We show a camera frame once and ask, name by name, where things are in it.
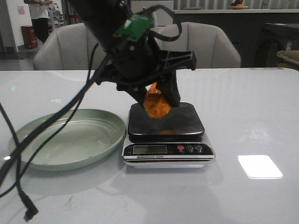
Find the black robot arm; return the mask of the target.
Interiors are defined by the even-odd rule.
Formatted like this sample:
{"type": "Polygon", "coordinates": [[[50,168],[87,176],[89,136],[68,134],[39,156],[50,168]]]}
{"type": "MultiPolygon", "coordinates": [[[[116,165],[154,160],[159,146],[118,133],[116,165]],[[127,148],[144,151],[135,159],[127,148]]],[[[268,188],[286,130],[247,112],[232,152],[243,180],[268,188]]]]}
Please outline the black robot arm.
{"type": "Polygon", "coordinates": [[[179,105],[176,71],[194,70],[195,54],[161,50],[157,40],[172,42],[179,36],[164,36],[150,29],[150,14],[162,9],[182,32],[181,22],[170,9],[156,5],[134,14],[127,0],[72,0],[70,4],[107,53],[93,82],[116,83],[117,90],[127,92],[141,105],[146,86],[156,83],[172,107],[179,105]]]}

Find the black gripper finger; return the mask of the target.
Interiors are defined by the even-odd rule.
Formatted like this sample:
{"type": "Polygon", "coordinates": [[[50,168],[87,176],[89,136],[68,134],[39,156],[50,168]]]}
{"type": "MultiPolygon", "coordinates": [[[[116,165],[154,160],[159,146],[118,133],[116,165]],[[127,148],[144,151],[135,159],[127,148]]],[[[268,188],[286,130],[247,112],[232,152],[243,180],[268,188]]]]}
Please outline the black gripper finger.
{"type": "Polygon", "coordinates": [[[176,71],[168,72],[157,81],[157,89],[162,92],[171,107],[178,107],[180,94],[177,85],[176,71]]]}
{"type": "Polygon", "coordinates": [[[128,93],[144,109],[144,100],[147,93],[146,87],[126,86],[125,92],[128,93]]]}

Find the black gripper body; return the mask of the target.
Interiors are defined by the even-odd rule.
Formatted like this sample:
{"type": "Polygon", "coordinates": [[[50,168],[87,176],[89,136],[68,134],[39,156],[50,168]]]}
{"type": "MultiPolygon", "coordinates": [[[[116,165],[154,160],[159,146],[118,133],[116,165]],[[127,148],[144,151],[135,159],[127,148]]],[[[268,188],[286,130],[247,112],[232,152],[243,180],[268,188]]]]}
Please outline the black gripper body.
{"type": "Polygon", "coordinates": [[[193,51],[161,50],[157,44],[157,40],[174,42],[179,35],[147,32],[138,40],[103,33],[97,33],[95,37],[107,53],[95,71],[96,84],[112,82],[127,91],[137,91],[152,82],[165,81],[176,70],[194,70],[196,67],[193,51]]]}

